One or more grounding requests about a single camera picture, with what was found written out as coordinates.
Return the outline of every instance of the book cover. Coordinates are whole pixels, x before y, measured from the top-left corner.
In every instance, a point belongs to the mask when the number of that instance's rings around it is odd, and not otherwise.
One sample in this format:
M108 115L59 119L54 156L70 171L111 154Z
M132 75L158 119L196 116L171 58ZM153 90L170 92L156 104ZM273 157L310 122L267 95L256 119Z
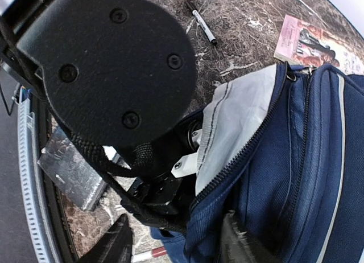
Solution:
M319 67L330 63L345 74L364 75L364 64L341 38L286 15L274 57L291 64Z

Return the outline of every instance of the brown marble surface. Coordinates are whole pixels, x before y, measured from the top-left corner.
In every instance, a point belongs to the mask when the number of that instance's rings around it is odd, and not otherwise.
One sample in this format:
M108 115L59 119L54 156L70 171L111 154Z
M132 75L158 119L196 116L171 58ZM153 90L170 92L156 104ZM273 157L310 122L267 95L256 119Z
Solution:
M185 0L150 0L161 5L185 28L196 52L198 81L190 111L207 104L216 86L238 76L277 63L273 58L285 14L306 20L347 41L364 61L364 40L327 0L195 0L200 14L218 40L212 47ZM119 179L125 187L129 179ZM125 210L114 191L108 190L93 213L78 210L67 203L68 222L80 255L96 243L103 232ZM142 252L161 244L150 239L148 228L135 219L135 251ZM169 262L162 257L150 262Z

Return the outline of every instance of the gray floor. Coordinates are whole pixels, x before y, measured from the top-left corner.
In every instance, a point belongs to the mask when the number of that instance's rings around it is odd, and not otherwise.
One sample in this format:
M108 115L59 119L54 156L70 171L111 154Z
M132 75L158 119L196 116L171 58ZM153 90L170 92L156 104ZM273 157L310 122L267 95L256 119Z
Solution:
M10 103L16 83L0 70L0 82ZM0 102L0 261L37 262L20 190L16 109L8 117Z

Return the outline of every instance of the whiteboard marker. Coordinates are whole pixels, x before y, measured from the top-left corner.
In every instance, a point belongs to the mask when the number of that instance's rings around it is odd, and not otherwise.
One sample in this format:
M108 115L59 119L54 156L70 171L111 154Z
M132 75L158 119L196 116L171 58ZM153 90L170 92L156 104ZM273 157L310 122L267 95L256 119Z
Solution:
M190 9L193 16L195 16L197 22L200 24L200 26L204 30L204 32L205 32L207 38L209 39L209 41L211 42L211 44L216 46L217 45L217 40L216 40L215 36L212 34L211 30L207 26L207 24L204 21L204 19L202 18L202 16L198 13L198 11L197 11L196 7L194 6L194 4L191 1L186 1L185 3L186 3L187 8Z

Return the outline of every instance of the marble table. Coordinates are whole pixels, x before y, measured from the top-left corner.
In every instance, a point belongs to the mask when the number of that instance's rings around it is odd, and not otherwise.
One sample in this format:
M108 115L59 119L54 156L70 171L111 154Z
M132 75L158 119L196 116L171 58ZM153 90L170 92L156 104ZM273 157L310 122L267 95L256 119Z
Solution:
M327 0L194 0L218 40L217 47L210 45L184 6L185 0L149 1L176 17L195 48L198 81L190 111L207 104L220 84L278 62L273 54L286 14L339 36L364 61L364 39ZM119 181L125 187L131 184L130 179ZM106 192L93 213L81 212L67 200L66 204L68 222L81 255L125 211L118 207L119 198L112 190ZM134 219L131 223L136 252L160 245L150 239L148 228ZM163 257L150 262L169 262L169 259Z

